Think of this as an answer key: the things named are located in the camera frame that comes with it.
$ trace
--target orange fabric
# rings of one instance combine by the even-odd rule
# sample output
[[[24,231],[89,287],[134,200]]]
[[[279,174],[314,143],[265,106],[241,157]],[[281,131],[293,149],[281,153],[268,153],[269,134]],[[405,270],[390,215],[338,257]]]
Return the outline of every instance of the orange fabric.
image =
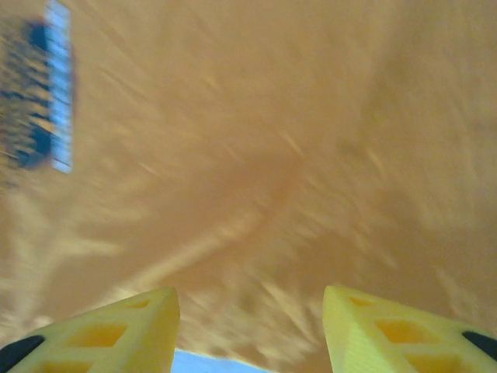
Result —
[[[3,340],[164,284],[179,347],[274,371],[329,370],[327,284],[497,333],[495,2],[65,4],[75,167],[0,199]]]

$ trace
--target blurry blue object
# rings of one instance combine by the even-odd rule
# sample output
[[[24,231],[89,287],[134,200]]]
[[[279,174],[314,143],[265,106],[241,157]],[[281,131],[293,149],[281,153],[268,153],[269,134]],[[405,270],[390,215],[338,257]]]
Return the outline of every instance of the blurry blue object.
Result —
[[[46,42],[50,65],[50,121],[52,134],[52,166],[69,173],[72,169],[72,61],[70,12],[57,0],[47,7]]]
[[[215,359],[176,350],[171,373],[268,373],[233,360]]]

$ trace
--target yellow plastic part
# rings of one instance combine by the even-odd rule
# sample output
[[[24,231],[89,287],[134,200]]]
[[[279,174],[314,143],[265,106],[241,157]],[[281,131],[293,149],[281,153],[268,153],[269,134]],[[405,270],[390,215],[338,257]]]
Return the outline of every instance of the yellow plastic part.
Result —
[[[484,331],[353,289],[326,288],[323,324],[334,373],[497,372],[462,336]]]
[[[161,288],[34,330],[46,340],[9,373],[170,371],[178,331],[176,290]]]

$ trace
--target orange surface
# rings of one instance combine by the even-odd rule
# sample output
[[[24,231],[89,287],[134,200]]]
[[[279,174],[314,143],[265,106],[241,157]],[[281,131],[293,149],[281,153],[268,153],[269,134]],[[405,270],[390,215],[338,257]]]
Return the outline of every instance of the orange surface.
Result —
[[[3,340],[163,284],[181,348],[275,371],[329,369],[334,283],[496,331],[495,2],[65,4],[75,167],[0,197]]]

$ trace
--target black rubber tip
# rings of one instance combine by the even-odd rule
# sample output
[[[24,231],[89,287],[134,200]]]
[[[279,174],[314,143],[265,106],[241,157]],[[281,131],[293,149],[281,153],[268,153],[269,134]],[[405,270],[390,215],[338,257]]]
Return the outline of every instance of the black rubber tip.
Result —
[[[43,336],[28,336],[18,340],[0,350],[0,373],[7,373],[14,368],[24,357],[31,354],[45,341]]]
[[[497,361],[497,340],[476,332],[464,332],[463,337]]]

